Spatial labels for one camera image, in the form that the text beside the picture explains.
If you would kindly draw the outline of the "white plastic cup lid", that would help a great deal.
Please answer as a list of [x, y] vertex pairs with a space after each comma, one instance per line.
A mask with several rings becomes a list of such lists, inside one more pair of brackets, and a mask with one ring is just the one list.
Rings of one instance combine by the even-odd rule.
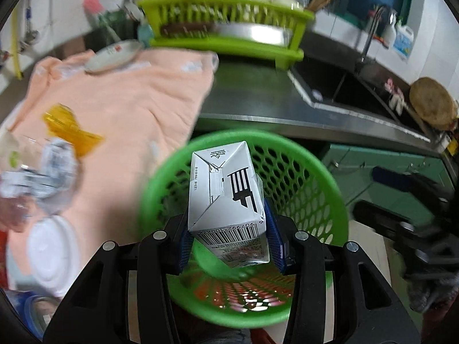
[[26, 254], [36, 282], [53, 296], [64, 297], [80, 271], [78, 239], [69, 222], [59, 215], [36, 222]]

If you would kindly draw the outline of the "white tissue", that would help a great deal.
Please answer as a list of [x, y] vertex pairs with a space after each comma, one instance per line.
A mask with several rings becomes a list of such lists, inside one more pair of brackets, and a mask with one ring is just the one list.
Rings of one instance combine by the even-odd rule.
[[1, 174], [1, 198], [29, 196], [49, 215], [66, 210], [79, 181], [79, 161], [72, 144], [54, 138], [43, 147], [40, 168]]

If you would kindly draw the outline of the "white milk carton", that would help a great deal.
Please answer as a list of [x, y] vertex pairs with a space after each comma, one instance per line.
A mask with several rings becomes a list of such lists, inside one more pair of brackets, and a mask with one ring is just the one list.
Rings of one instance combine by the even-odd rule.
[[263, 185], [246, 141], [192, 154], [188, 231], [229, 267], [270, 261]]

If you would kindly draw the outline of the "yellow plastic wrapper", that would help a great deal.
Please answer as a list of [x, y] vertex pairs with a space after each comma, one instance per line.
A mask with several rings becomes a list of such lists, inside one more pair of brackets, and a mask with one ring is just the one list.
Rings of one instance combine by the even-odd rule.
[[71, 144], [77, 158], [82, 158], [96, 148], [104, 138], [82, 129], [74, 113], [67, 106], [56, 104], [42, 116], [48, 133]]

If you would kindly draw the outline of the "green mesh trash basket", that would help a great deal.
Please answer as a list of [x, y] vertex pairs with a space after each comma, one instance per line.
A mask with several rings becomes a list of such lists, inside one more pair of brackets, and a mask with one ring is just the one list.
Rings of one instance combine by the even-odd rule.
[[[139, 235], [161, 230], [188, 204], [194, 151], [245, 140], [264, 194], [277, 214], [298, 230], [341, 246], [349, 236], [348, 212], [338, 184], [319, 159], [299, 144], [260, 130], [223, 130], [191, 140], [174, 151], [150, 179], [142, 195]], [[196, 241], [188, 265], [167, 278], [171, 298], [194, 316], [235, 329], [256, 329], [289, 317], [293, 276], [273, 263], [230, 268]]]

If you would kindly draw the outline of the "steel kitchen sink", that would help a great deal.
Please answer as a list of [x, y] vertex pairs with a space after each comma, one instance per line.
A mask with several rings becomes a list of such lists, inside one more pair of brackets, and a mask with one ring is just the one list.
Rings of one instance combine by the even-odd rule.
[[347, 69], [305, 58], [293, 66], [289, 76], [300, 87], [303, 100], [317, 110], [353, 116], [430, 142], [412, 117], [396, 116], [388, 105], [388, 96]]

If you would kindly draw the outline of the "round wooden cutting board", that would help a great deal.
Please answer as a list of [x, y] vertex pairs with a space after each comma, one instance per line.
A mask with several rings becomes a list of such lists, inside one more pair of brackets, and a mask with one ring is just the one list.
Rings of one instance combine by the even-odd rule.
[[458, 104], [436, 80], [422, 77], [412, 83], [409, 101], [422, 120], [438, 130], [452, 130], [458, 120]]

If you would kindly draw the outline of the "white detergent jug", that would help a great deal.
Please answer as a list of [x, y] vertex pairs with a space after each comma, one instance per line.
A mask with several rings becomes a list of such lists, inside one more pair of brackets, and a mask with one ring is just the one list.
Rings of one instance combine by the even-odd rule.
[[396, 23], [396, 38], [393, 44], [393, 50], [403, 59], [408, 60], [415, 40], [414, 31], [406, 25], [402, 25], [401, 21]]

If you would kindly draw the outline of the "peach pink towel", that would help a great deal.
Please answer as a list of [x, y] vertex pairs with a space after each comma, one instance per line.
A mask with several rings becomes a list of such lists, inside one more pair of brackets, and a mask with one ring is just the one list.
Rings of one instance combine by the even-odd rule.
[[78, 239], [80, 271], [105, 241], [138, 240], [145, 184], [188, 142], [219, 64], [213, 52], [149, 49], [123, 69], [91, 75], [83, 65], [92, 56], [39, 62], [8, 122], [16, 138], [45, 144], [42, 116], [62, 104], [82, 129], [104, 138], [82, 158], [79, 185], [62, 214]]

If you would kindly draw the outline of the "steel faucet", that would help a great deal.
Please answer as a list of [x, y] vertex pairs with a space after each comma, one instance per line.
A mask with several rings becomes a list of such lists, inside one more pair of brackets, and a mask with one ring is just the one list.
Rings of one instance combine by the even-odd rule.
[[370, 26], [370, 29], [369, 29], [369, 32], [368, 32], [368, 36], [366, 38], [366, 42], [364, 44], [364, 47], [363, 47], [363, 50], [362, 50], [362, 53], [359, 57], [359, 63], [360, 64], [363, 64], [365, 61], [366, 61], [366, 58], [367, 58], [367, 55], [368, 55], [368, 52], [369, 52], [369, 48], [371, 46], [371, 43], [374, 39], [374, 35], [377, 31], [377, 27], [379, 25], [379, 21], [380, 21], [380, 18], [382, 17], [382, 15], [384, 13], [390, 13], [390, 10], [391, 10], [391, 7], [389, 5], [379, 5], [374, 13], [374, 16], [373, 16], [373, 20], [372, 20], [372, 23], [371, 23], [371, 26]]

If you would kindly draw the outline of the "white ceramic plate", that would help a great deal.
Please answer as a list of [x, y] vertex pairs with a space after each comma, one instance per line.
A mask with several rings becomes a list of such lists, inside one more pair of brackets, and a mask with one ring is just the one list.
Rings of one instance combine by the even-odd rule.
[[143, 49], [143, 44], [137, 40], [123, 40], [102, 50], [91, 57], [84, 66], [89, 74], [98, 74], [120, 68], [132, 60]]

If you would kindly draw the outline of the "steel tray in rack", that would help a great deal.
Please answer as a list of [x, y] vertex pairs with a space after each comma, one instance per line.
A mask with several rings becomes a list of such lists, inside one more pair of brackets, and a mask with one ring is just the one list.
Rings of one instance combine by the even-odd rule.
[[288, 47], [293, 36], [289, 29], [257, 23], [215, 23], [212, 32], [223, 37], [278, 47]]

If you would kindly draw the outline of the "lime green dish rack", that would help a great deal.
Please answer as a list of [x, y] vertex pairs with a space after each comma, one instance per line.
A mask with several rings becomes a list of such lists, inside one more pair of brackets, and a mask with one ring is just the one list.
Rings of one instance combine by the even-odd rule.
[[282, 70], [304, 59], [299, 46], [315, 19], [284, 0], [139, 0], [138, 6], [153, 30], [152, 47], [272, 60]]

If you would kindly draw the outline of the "pink brush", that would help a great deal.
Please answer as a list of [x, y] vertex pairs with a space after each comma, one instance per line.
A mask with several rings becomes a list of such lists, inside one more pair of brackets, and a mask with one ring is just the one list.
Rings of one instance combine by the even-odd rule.
[[100, 0], [83, 0], [83, 8], [94, 20], [99, 20], [105, 9]]

